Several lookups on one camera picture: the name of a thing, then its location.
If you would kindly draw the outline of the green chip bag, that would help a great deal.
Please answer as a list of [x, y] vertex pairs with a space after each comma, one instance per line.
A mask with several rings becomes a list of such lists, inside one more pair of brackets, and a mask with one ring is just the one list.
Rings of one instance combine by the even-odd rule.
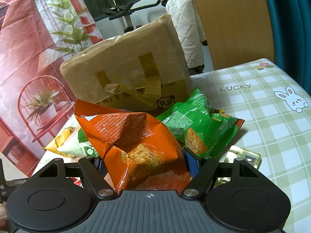
[[198, 87], [185, 102], [175, 103], [157, 119], [201, 158], [219, 157], [245, 122], [212, 108]]

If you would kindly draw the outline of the orange chip bag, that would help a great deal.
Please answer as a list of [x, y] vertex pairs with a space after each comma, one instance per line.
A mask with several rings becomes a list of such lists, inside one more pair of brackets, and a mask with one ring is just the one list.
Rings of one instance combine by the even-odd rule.
[[111, 177], [123, 190], [176, 190], [191, 176], [180, 144], [160, 120], [78, 99], [75, 117]]

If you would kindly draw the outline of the yellow snack bag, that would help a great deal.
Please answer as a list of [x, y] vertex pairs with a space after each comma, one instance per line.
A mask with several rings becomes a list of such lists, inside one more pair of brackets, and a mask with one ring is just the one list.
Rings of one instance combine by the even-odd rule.
[[63, 131], [60, 132], [60, 134], [57, 135], [46, 147], [44, 147], [44, 149], [46, 151], [51, 151], [52, 153], [64, 157], [70, 157], [69, 154], [59, 151], [58, 148], [60, 148], [65, 143], [65, 141], [69, 138], [74, 129], [74, 127], [68, 127], [63, 129]]

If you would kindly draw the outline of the white green snack bag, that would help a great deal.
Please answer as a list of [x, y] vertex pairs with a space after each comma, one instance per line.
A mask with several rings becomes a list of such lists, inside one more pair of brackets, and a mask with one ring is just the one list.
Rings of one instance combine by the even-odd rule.
[[99, 156], [80, 126], [69, 135], [58, 151], [75, 157]]

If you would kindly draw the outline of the taped cardboard box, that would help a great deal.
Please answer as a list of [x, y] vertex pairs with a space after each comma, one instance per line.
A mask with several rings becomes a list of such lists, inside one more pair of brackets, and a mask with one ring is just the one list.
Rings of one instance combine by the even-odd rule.
[[60, 71], [77, 99], [154, 116], [192, 92], [184, 52], [167, 14], [87, 48]]

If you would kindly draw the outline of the red printed backdrop cloth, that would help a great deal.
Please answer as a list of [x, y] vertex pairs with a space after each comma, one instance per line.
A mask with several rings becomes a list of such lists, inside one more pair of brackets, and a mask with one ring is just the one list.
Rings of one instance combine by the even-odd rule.
[[83, 0], [1, 0], [1, 155], [22, 174], [73, 115], [61, 64], [101, 40]]

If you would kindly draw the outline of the wooden headboard panel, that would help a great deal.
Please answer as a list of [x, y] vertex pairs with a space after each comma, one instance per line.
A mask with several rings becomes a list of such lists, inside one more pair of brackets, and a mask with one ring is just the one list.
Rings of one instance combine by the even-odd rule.
[[215, 70], [274, 60], [273, 32], [266, 0], [193, 0]]

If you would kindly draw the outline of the black exercise bike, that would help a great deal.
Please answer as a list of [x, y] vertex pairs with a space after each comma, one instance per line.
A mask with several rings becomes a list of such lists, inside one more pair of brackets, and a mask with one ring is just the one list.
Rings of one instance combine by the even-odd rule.
[[155, 3], [153, 4], [148, 4], [148, 5], [144, 5], [144, 6], [139, 6], [136, 8], [132, 8], [133, 6], [133, 2], [130, 2], [128, 5], [115, 5], [114, 7], [108, 8], [108, 9], [103, 9], [104, 13], [109, 17], [109, 20], [115, 20], [117, 18], [125, 18], [125, 22], [126, 22], [126, 27], [124, 29], [124, 33], [127, 32], [131, 32], [133, 30], [135, 30], [135, 27], [132, 24], [132, 20], [131, 20], [131, 14], [133, 14], [134, 12], [137, 12], [139, 10], [145, 10], [145, 9], [149, 9], [152, 7], [156, 7], [158, 6], [160, 3], [162, 2], [162, 0], [157, 0]]

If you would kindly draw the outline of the white quilted jacket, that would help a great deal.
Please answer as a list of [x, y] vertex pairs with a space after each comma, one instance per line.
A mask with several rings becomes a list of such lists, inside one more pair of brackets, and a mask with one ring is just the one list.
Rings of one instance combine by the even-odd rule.
[[178, 34], [190, 75], [204, 71], [202, 46], [207, 45], [202, 22], [193, 0], [163, 0]]

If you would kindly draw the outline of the teal curtain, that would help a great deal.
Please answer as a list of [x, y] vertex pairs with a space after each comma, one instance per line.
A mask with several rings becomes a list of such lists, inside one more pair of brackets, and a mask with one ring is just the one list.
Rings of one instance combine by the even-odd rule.
[[310, 0], [266, 0], [275, 64], [310, 93]]

